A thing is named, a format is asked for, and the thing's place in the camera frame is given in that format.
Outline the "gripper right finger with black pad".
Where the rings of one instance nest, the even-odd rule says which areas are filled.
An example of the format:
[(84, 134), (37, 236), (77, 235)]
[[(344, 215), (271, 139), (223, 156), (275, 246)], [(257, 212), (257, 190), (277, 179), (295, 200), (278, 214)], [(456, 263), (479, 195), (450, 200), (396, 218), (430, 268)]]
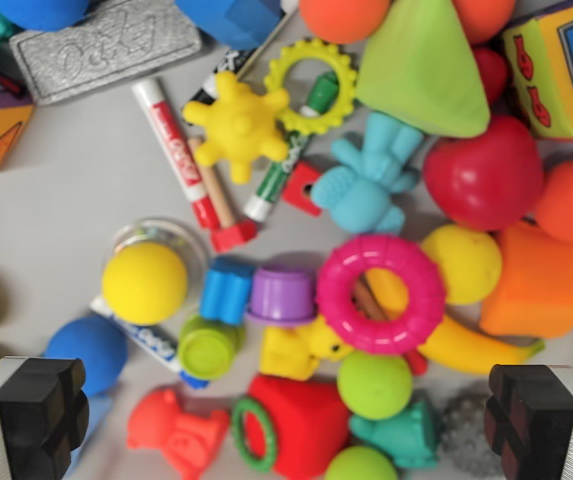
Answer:
[(573, 479), (573, 368), (495, 365), (484, 432), (506, 479)]

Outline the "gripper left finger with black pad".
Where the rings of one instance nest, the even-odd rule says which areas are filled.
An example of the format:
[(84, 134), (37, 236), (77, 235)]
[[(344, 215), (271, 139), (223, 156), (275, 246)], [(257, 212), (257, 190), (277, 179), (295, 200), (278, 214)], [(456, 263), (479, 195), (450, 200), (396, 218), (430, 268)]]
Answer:
[(0, 360), (0, 479), (62, 479), (89, 425), (78, 358)]

